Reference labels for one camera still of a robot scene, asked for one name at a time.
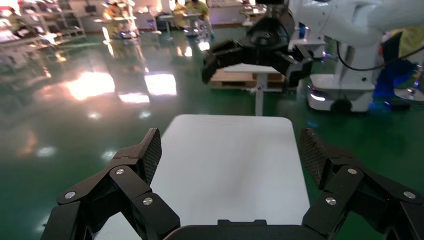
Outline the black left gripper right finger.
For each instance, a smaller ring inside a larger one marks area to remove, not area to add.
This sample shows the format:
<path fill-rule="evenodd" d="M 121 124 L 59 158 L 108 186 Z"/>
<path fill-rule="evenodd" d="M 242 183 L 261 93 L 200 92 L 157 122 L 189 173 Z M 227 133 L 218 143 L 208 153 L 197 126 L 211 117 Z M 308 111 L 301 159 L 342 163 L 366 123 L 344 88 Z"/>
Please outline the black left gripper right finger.
<path fill-rule="evenodd" d="M 424 237 L 424 197 L 366 167 L 349 150 L 301 132 L 299 155 L 321 195 L 302 225 L 325 240 L 336 237 L 349 213 L 356 213 L 386 240 Z"/>

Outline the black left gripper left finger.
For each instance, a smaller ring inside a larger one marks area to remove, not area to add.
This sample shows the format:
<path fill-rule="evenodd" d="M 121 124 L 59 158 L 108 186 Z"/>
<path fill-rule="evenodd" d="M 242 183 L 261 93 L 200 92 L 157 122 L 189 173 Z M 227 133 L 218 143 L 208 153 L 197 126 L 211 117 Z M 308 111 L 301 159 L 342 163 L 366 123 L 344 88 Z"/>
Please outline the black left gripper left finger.
<path fill-rule="evenodd" d="M 142 239 L 165 239 L 181 221 L 151 189 L 161 156 L 160 131 L 151 128 L 141 143 L 122 148 L 101 171 L 60 193 L 41 238 L 92 240 L 121 213 Z"/>

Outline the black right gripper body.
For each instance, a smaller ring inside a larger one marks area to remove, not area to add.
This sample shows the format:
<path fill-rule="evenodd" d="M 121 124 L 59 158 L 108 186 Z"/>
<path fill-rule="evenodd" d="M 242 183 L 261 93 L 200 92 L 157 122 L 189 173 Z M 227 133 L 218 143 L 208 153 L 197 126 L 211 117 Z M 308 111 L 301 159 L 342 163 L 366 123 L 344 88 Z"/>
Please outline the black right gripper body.
<path fill-rule="evenodd" d="M 289 52 L 289 43 L 295 31 L 291 15 L 264 16 L 238 41 L 244 63 L 272 63 L 274 58 Z"/>

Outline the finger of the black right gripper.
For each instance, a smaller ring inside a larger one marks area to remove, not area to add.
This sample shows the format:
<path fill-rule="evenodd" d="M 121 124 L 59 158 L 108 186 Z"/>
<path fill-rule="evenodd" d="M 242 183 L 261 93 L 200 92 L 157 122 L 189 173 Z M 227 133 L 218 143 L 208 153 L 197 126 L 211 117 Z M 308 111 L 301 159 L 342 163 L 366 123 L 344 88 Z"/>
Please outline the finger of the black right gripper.
<path fill-rule="evenodd" d="M 201 79 L 208 84 L 217 70 L 238 65 L 255 64 L 258 50 L 249 45 L 243 45 L 237 40 L 225 40 L 206 51 L 201 69 Z"/>
<path fill-rule="evenodd" d="M 276 50 L 272 67 L 284 76 L 282 93 L 287 93 L 292 80 L 301 80 L 311 74 L 313 57 L 303 45 L 295 44 L 292 51 Z"/>

